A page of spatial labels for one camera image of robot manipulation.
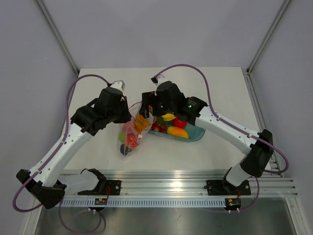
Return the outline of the pink peach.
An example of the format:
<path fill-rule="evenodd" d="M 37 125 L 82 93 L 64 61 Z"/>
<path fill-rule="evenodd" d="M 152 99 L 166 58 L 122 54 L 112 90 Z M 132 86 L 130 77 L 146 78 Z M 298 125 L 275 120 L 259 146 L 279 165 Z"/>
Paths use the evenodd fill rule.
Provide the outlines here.
<path fill-rule="evenodd" d="M 133 133 L 133 126 L 131 122 L 124 123 L 121 127 L 121 132 L 125 134 Z"/>

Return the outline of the yellow ginger root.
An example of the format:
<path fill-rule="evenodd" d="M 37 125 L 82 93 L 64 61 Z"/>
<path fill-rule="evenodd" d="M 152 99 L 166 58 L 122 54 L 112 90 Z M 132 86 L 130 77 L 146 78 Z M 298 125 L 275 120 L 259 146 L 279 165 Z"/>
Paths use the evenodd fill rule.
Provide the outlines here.
<path fill-rule="evenodd" d="M 150 124 L 142 115 L 136 114 L 135 115 L 135 121 L 134 121 L 134 127 L 138 132 L 142 132 L 145 128 L 149 127 Z"/>

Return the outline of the green round vegetable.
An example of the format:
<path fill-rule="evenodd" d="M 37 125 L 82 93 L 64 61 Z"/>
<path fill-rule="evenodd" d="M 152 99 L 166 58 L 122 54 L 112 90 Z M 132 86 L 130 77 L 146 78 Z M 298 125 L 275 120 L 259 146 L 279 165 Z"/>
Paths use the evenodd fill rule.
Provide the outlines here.
<path fill-rule="evenodd" d="M 126 138 L 126 134 L 123 133 L 123 132 L 120 132 L 118 134 L 118 140 L 121 141 L 121 142 L 124 142 L 125 141 L 125 138 Z"/>

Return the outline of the clear orange zip top bag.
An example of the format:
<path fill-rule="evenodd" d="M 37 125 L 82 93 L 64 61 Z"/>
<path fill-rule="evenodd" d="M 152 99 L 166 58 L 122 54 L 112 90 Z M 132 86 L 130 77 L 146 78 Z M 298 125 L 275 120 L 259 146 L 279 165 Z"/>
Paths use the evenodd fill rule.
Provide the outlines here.
<path fill-rule="evenodd" d="M 139 109 L 140 109 L 140 106 L 141 106 L 141 102 L 136 102 L 134 103 L 133 105 L 131 105 L 129 107 L 129 112 L 131 114 L 131 120 L 129 122 L 132 123 L 132 126 L 133 126 L 133 134 L 137 135 L 137 139 L 138 139 L 138 142 L 139 142 L 139 146 L 136 148 L 136 149 L 132 149 L 132 152 L 129 153 L 127 156 L 123 156 L 121 153 L 120 153 L 120 146 L 121 144 L 125 144 L 125 141 L 124 142 L 121 142 L 118 140 L 117 138 L 117 150 L 118 150 L 118 153 L 119 153 L 119 157 L 123 160 L 129 158 L 131 155 L 133 155 L 134 153 L 136 153 L 139 149 L 139 147 L 141 146 L 141 144 L 143 143 L 144 139 L 145 139 L 145 136 L 148 134 L 149 130 L 151 129 L 152 125 L 155 123 L 156 121 L 156 117 L 153 116 L 153 115 L 150 115 L 149 118 L 145 118 L 147 119 L 147 121 L 149 122 L 150 126 L 145 128 L 141 133 L 138 132 L 136 130 L 136 128 L 134 127 L 134 121 L 135 121 L 135 115 L 136 114 L 139 114 Z M 121 127 L 122 127 L 123 123 L 119 124 L 119 129 L 118 129 L 118 134 L 121 132 Z"/>

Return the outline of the orange red tomato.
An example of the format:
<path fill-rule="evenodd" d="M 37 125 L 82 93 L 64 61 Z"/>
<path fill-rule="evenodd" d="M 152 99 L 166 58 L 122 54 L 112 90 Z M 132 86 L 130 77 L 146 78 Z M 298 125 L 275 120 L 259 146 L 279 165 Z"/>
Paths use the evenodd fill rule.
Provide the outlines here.
<path fill-rule="evenodd" d="M 130 149 L 136 149 L 139 146 L 137 135 L 129 133 L 125 137 L 125 145 Z"/>

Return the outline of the orange yellow pepper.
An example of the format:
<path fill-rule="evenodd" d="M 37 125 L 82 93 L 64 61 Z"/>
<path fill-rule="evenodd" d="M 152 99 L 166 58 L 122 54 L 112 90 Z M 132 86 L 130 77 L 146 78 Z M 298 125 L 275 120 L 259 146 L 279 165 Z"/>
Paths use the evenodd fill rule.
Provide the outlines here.
<path fill-rule="evenodd" d="M 189 134 L 186 130 L 175 126 L 169 126 L 167 128 L 167 134 L 185 139 L 189 138 Z"/>

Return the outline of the dark purple plum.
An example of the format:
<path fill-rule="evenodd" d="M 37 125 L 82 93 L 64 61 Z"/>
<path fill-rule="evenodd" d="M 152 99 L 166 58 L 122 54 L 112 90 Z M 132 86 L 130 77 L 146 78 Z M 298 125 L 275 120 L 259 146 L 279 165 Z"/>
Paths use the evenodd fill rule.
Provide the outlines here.
<path fill-rule="evenodd" d="M 123 155 L 123 156 L 127 156 L 129 153 L 132 152 L 132 149 L 129 148 L 127 145 L 125 144 L 121 144 L 120 146 L 120 153 Z"/>

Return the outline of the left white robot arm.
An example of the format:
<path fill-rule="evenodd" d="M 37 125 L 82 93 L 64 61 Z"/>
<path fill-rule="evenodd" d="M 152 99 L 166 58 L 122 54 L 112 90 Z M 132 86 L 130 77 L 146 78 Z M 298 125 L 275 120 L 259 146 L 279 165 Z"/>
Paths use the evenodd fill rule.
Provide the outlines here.
<path fill-rule="evenodd" d="M 114 82 L 100 96 L 76 110 L 66 124 L 64 137 L 30 170 L 21 169 L 16 177 L 40 202 L 51 209 L 68 194 L 100 195 L 107 192 L 106 177 L 96 169 L 60 178 L 65 166 L 79 149 L 109 123 L 126 123 L 131 115 L 123 94 L 124 83 Z"/>

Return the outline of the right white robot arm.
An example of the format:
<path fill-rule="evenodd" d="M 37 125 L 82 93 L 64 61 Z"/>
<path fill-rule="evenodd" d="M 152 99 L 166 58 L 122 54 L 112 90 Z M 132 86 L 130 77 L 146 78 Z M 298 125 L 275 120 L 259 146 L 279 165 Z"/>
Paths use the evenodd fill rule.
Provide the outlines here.
<path fill-rule="evenodd" d="M 150 115 L 160 117 L 173 114 L 181 121 L 208 130 L 239 149 L 244 157 L 231 167 L 223 179 L 221 187 L 225 194 L 237 193 L 240 185 L 250 177 L 260 177 L 272 157 L 272 133 L 250 131 L 219 116 L 203 100 L 185 95 L 178 86 L 166 81 L 155 91 L 142 93 L 139 113 L 145 118 Z"/>

